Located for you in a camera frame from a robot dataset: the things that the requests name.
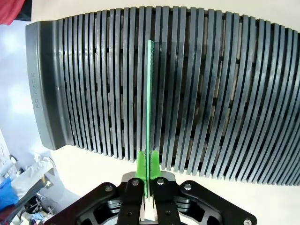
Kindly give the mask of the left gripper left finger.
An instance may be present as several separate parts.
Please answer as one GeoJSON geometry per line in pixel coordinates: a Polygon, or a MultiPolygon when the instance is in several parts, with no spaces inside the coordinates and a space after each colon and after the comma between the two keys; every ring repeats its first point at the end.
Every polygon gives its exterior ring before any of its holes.
{"type": "Polygon", "coordinates": [[[137,225],[144,208],[147,177],[145,153],[137,154],[137,170],[123,175],[119,186],[100,184],[44,222],[45,225],[137,225]]]}

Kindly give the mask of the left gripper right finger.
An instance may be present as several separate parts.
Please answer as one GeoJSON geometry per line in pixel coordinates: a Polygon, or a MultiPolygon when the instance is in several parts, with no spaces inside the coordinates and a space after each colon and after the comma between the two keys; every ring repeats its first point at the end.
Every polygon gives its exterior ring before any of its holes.
{"type": "Polygon", "coordinates": [[[159,152],[150,155],[150,188],[160,225],[254,225],[256,217],[193,180],[178,184],[161,171],[159,152]]]}

